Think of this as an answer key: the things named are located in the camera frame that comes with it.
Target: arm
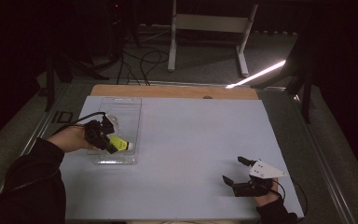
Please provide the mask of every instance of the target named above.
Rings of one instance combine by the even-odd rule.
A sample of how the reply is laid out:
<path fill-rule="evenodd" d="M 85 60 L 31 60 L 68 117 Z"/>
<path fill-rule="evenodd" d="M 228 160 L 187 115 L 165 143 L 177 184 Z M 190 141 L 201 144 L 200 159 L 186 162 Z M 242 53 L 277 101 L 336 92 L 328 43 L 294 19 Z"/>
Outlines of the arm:
<path fill-rule="evenodd" d="M 38 138 L 28 155 L 8 169 L 0 195 L 0 223 L 64 223 L 65 188 L 60 165 L 65 152 L 94 148 L 82 127 L 69 127 L 48 140 Z"/>
<path fill-rule="evenodd" d="M 278 191 L 278 179 L 273 180 L 272 190 Z M 297 222 L 295 213 L 288 213 L 283 205 L 283 199 L 274 192 L 254 197 L 257 212 L 261 216 L 262 224 L 294 224 Z"/>

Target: table leg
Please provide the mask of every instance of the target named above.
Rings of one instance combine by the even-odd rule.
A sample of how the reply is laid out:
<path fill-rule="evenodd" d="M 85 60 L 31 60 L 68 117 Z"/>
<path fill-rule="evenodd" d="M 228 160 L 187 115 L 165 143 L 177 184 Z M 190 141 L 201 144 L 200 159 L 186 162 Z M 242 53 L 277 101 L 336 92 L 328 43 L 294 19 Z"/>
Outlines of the table leg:
<path fill-rule="evenodd" d="M 176 61 L 176 0 L 172 0 L 171 48 L 168 59 L 168 71 L 175 70 Z"/>
<path fill-rule="evenodd" d="M 248 21 L 245 25 L 245 31 L 243 32 L 243 39 L 240 46 L 237 46 L 238 61 L 240 63 L 241 75 L 243 77 L 249 76 L 248 66 L 246 65 L 245 56 L 243 51 L 245 49 L 246 42 L 248 41 L 249 34 L 251 33 L 252 25 L 255 19 L 255 12 L 257 11 L 258 5 L 253 5 L 251 13 L 248 17 Z"/>

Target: black sleeve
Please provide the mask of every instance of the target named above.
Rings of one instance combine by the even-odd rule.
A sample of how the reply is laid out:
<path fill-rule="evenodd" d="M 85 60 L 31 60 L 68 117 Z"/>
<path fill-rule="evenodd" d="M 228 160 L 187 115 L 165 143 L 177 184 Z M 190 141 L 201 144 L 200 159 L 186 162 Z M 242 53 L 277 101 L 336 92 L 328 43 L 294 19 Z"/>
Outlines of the black sleeve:
<path fill-rule="evenodd" d="M 294 224 L 297 222 L 295 213 L 288 213 L 283 205 L 283 199 L 256 208 L 261 216 L 262 224 Z"/>
<path fill-rule="evenodd" d="M 64 223 L 63 155 L 38 138 L 31 152 L 10 166 L 0 195 L 0 223 Z"/>

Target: metal stand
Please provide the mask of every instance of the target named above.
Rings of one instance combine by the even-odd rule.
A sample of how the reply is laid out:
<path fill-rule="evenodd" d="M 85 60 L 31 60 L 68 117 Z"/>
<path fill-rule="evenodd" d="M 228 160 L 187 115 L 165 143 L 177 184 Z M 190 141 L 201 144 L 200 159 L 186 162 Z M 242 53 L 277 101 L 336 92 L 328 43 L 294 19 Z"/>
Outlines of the metal stand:
<path fill-rule="evenodd" d="M 171 26 L 171 48 L 168 60 L 168 71 L 175 70 L 176 61 L 176 30 L 203 30 L 203 31 L 219 31 L 243 34 L 241 44 L 237 46 L 238 61 L 240 63 L 241 74 L 244 77 L 249 76 L 248 67 L 246 65 L 243 51 L 246 41 L 252 29 L 255 13 L 258 5 L 253 5 L 248 18 L 242 17 L 217 17 L 203 15 L 189 15 L 176 13 L 176 0 L 172 0 L 172 26 Z"/>

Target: transparent plastic box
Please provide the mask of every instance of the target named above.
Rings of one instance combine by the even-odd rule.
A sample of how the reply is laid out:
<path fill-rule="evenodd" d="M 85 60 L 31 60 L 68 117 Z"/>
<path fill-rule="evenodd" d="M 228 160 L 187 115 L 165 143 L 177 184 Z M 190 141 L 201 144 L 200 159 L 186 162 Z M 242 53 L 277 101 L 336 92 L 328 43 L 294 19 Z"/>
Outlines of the transparent plastic box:
<path fill-rule="evenodd" d="M 105 112 L 106 116 L 114 124 L 115 132 L 112 134 L 132 143 L 132 148 L 113 154 L 110 154 L 107 150 L 98 150 L 95 163 L 135 164 L 137 162 L 137 138 L 141 106 L 141 98 L 104 97 L 102 99 L 100 111 Z"/>

